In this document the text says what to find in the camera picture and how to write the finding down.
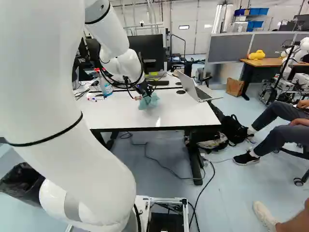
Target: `silver laptop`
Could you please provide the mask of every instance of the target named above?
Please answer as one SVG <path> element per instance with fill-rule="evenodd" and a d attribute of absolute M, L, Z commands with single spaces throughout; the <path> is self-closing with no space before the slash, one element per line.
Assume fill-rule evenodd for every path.
<path fill-rule="evenodd" d="M 218 96 L 207 86 L 195 86 L 194 80 L 191 77 L 183 74 L 180 71 L 176 72 L 176 75 L 183 85 L 183 89 L 197 102 L 207 102 L 222 98 L 222 96 Z"/>

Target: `window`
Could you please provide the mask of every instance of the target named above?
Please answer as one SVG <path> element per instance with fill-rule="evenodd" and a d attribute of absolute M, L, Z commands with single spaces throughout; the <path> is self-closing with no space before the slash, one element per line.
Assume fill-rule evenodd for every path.
<path fill-rule="evenodd" d="M 178 27 L 179 30 L 188 30 L 189 29 L 189 25 L 182 25 Z"/>

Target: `gray partition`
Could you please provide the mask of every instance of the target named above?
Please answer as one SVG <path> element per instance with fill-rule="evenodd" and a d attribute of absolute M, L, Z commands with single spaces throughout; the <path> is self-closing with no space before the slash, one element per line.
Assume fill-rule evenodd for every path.
<path fill-rule="evenodd" d="M 211 36 L 208 62 L 237 61 L 246 58 L 252 34 Z"/>
<path fill-rule="evenodd" d="M 276 54 L 274 51 L 282 51 L 282 43 L 293 38 L 294 34 L 292 33 L 255 34 L 250 53 L 260 49 L 264 51 L 267 58 L 280 57 L 280 54 Z"/>
<path fill-rule="evenodd" d="M 301 41 L 301 40 L 304 39 L 305 37 L 309 37 L 309 32 L 306 33 L 306 34 L 297 34 L 297 35 L 296 35 L 295 41 Z"/>

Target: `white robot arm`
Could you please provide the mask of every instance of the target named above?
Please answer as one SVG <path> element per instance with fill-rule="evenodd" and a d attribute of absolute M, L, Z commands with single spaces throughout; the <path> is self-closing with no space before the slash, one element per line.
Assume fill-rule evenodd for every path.
<path fill-rule="evenodd" d="M 136 183 L 83 120 L 72 95 L 71 69 L 85 21 L 102 45 L 102 61 L 119 57 L 123 70 L 136 76 L 136 54 L 128 52 L 127 37 L 107 0 L 17 3 L 5 0 L 0 7 L 5 35 L 0 131 L 48 179 L 40 200 L 49 214 L 91 232 L 123 231 L 134 217 Z M 128 53 L 133 71 L 121 61 Z"/>
<path fill-rule="evenodd" d="M 101 44 L 100 62 L 114 76 L 124 83 L 128 77 L 132 87 L 140 94 L 151 95 L 145 78 L 142 63 L 132 49 L 113 7 L 108 0 L 85 1 L 85 24 L 90 33 Z"/>
<path fill-rule="evenodd" d="M 282 57 L 286 57 L 282 60 L 285 62 L 287 60 L 287 56 L 290 53 L 291 48 L 287 48 L 285 51 L 281 53 Z M 293 53 L 288 61 L 288 65 L 299 63 L 305 55 L 309 54 L 309 37 L 306 37 L 300 41 L 299 46 L 295 46 L 293 49 Z"/>

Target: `chair wheel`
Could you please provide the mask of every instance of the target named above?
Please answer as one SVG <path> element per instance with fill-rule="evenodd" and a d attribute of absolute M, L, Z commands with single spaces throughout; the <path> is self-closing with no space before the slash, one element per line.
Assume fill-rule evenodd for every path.
<path fill-rule="evenodd" d="M 304 183 L 301 181 L 300 178 L 294 178 L 294 184 L 296 186 L 303 186 L 304 185 Z"/>

